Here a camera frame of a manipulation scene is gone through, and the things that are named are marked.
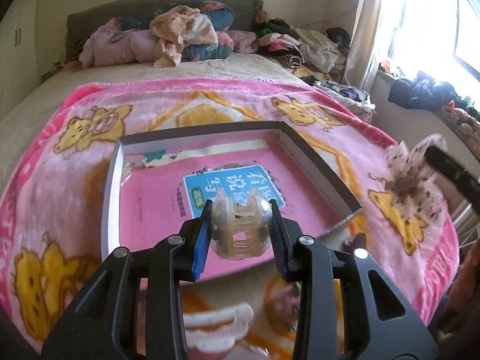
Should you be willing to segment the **dark teal floral pillow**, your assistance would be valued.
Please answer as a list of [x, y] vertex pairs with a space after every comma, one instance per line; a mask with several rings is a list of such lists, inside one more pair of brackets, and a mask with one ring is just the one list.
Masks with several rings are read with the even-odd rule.
[[199, 62], [230, 57], [233, 54], [233, 40], [228, 31], [235, 19], [233, 9], [223, 2], [212, 0], [188, 2], [186, 5], [198, 9], [208, 19], [210, 27], [208, 35], [203, 35], [202, 41], [186, 43], [182, 61]]

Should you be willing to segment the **cream window curtain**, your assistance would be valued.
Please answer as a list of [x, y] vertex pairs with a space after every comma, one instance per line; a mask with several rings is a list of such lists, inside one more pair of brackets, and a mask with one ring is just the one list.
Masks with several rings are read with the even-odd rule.
[[382, 0], [359, 0], [350, 51], [346, 57], [344, 81], [366, 92], [371, 91], [377, 74], [375, 38]]

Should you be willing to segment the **dark green bed headboard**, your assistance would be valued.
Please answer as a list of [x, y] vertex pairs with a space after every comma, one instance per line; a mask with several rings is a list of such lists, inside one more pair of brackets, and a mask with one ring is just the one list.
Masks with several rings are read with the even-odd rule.
[[147, 23], [162, 10], [167, 11], [176, 5], [196, 8], [207, 1], [221, 2], [232, 8], [234, 21], [231, 29], [233, 30], [253, 30], [255, 16], [264, 8], [263, 0], [119, 0], [109, 2], [67, 17], [65, 59], [69, 62], [77, 59], [80, 55], [80, 48], [83, 47], [90, 35], [114, 17], [135, 18]]

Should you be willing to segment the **clothes basket by bed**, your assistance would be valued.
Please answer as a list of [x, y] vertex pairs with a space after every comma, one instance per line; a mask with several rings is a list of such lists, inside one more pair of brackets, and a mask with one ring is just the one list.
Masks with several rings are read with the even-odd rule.
[[359, 119], [368, 124], [372, 122], [376, 106], [371, 102], [368, 92], [331, 80], [317, 80], [314, 86], [341, 103]]

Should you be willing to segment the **white claw hair clip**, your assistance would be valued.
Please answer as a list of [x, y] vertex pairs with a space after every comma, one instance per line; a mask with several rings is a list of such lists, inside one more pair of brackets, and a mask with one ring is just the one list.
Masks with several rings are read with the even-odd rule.
[[249, 332], [255, 313], [247, 302], [220, 309], [183, 314], [189, 350], [205, 354], [230, 351]]

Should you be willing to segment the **shallow dark cardboard box tray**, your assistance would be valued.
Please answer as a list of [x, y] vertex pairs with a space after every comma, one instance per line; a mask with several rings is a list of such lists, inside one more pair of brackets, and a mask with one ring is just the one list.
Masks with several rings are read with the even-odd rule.
[[318, 239], [340, 234], [359, 200], [335, 156], [283, 122], [176, 127], [119, 138], [106, 176], [101, 255], [144, 250], [178, 233], [207, 200], [225, 192], [245, 204], [252, 189]]

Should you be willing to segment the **pink folded quilt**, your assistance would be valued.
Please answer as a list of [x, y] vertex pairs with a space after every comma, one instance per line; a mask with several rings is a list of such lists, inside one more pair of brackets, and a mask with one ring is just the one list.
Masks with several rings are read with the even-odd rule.
[[79, 61], [83, 69], [153, 63], [157, 41], [149, 30], [123, 32], [120, 21], [112, 18], [88, 38]]

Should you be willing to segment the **floral beige crumpled cloth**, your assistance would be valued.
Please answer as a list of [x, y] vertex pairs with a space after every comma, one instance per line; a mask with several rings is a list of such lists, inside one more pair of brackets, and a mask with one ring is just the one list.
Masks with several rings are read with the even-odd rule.
[[176, 6], [156, 16], [149, 31], [158, 38], [154, 47], [154, 67], [172, 68], [182, 61], [187, 42], [202, 41], [208, 35], [210, 23], [198, 9]]

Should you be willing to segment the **sparkly beige bow hair clip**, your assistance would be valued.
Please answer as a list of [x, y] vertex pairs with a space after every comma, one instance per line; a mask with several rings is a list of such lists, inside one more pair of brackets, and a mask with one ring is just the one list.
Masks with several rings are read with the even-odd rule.
[[442, 135], [435, 133], [412, 149], [404, 141], [386, 147], [389, 177], [385, 189], [391, 192], [392, 201], [403, 217], [418, 218], [427, 225], [442, 228], [448, 209], [436, 184], [438, 172], [426, 161], [426, 150], [430, 147], [446, 150], [448, 144]]

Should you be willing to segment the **dark clothes on windowsill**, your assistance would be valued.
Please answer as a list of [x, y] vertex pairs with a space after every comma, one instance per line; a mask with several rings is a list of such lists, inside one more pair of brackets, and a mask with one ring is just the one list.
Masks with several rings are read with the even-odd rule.
[[469, 97], [462, 97], [446, 81], [435, 80], [425, 72], [418, 72], [414, 80], [399, 78], [391, 85], [388, 101], [404, 109], [437, 112], [459, 108], [476, 120], [479, 110]]

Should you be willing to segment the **pink book with blue label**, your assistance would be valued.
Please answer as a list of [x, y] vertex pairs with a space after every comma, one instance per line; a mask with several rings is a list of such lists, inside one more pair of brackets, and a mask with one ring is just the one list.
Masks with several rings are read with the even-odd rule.
[[287, 219], [317, 237], [339, 214], [298, 162], [276, 141], [249, 141], [247, 150], [218, 154], [150, 154], [128, 163], [120, 183], [120, 244], [145, 250], [200, 216], [206, 200], [223, 190], [245, 205], [252, 189], [274, 199]]

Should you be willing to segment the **pile of mixed clothes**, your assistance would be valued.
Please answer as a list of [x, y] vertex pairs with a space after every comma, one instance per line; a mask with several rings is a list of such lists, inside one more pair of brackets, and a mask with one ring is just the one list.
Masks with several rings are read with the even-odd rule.
[[351, 37], [340, 27], [323, 33], [295, 28], [283, 19], [272, 19], [266, 10], [254, 18], [258, 52], [292, 70], [306, 67], [325, 79], [343, 79]]

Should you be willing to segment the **pearl beige claw hair clip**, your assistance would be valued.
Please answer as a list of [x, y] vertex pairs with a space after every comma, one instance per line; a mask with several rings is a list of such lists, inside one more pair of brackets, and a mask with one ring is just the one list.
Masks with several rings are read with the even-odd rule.
[[258, 189], [243, 204], [219, 189], [211, 209], [212, 250], [219, 258], [238, 261], [257, 258], [269, 247], [272, 206]]

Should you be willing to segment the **pink bear print blanket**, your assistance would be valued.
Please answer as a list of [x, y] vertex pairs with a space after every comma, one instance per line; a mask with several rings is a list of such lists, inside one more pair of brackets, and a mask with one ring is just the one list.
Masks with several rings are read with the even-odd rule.
[[[1, 163], [12, 173], [1, 195], [1, 306], [35, 348], [100, 264], [101, 210], [116, 141], [135, 133], [250, 121], [280, 121], [295, 130], [362, 205], [347, 223], [430, 322], [459, 267], [459, 243], [447, 202], [441, 219], [405, 218], [386, 190], [385, 150], [395, 141], [320, 90], [240, 79], [164, 79], [90, 83], [53, 103], [44, 89], [4, 120]], [[270, 135], [240, 130], [202, 149], [148, 150], [121, 163], [115, 190], [116, 245], [132, 250], [199, 215], [223, 190], [243, 204], [252, 189], [278, 201], [281, 213], [313, 236], [336, 219], [327, 194], [302, 175], [296, 158]]]

